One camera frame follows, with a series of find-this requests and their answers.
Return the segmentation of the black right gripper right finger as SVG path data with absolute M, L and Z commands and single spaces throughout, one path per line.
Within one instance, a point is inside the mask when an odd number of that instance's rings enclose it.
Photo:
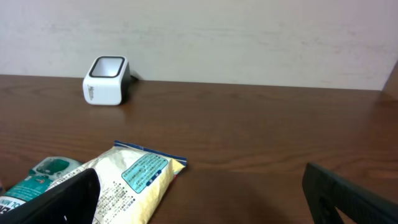
M 315 224 L 343 223 L 342 211 L 355 223 L 397 223 L 397 204 L 318 164 L 309 162 L 302 188 Z

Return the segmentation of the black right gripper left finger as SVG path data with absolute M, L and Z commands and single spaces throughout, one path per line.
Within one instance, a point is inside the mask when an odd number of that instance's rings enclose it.
M 1 215 L 3 224 L 93 222 L 100 182 L 92 168 L 56 185 L 42 195 Z

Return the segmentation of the teal mouthwash bottle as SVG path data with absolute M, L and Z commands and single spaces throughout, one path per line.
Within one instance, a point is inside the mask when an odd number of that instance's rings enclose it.
M 43 194 L 52 182 L 81 165 L 67 157 L 47 157 L 29 170 L 28 176 L 1 196 L 1 215 Z

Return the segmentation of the cream snack bag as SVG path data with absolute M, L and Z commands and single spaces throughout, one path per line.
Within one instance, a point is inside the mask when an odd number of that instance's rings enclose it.
M 168 186 L 186 165 L 185 157 L 115 141 L 110 150 L 53 181 L 49 188 L 92 168 L 100 183 L 94 224 L 148 223 Z

